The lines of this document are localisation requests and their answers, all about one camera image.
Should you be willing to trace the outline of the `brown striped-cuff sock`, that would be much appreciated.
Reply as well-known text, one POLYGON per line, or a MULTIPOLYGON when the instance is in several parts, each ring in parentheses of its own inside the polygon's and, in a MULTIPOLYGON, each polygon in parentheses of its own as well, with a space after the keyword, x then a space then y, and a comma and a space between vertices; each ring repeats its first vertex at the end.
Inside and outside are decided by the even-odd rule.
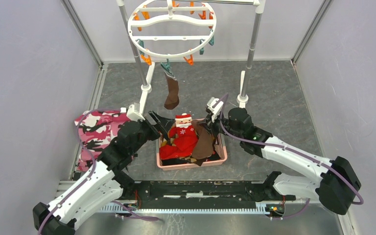
POLYGON ((179 83, 175 76, 169 76, 165 73, 168 95, 164 102, 164 107, 173 110, 179 105, 179 83))

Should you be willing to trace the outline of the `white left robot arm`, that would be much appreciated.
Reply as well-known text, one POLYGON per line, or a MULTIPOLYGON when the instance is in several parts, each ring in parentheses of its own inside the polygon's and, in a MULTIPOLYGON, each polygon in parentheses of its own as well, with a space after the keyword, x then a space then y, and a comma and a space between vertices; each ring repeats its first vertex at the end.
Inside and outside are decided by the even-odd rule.
POLYGON ((117 136, 101 152, 90 169, 51 202, 33 208, 34 226, 40 235, 73 235, 94 213, 116 199, 134 194, 134 180, 125 169, 147 142, 167 136, 175 123, 150 111, 120 125, 117 136))

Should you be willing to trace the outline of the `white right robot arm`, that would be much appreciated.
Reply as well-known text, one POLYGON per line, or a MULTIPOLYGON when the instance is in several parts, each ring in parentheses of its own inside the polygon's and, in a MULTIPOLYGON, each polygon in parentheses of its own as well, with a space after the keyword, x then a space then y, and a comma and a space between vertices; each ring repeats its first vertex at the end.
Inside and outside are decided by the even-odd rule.
POLYGON ((340 156, 329 159, 291 146, 270 132, 255 126, 244 108, 232 108, 227 118, 223 107, 209 105, 204 127, 212 134, 223 134, 239 141, 240 147, 251 155, 278 162, 298 173, 290 176, 275 172, 263 186, 270 200, 292 195, 318 200, 326 209, 345 215, 351 205, 362 205, 359 194, 361 182, 350 162, 340 156))

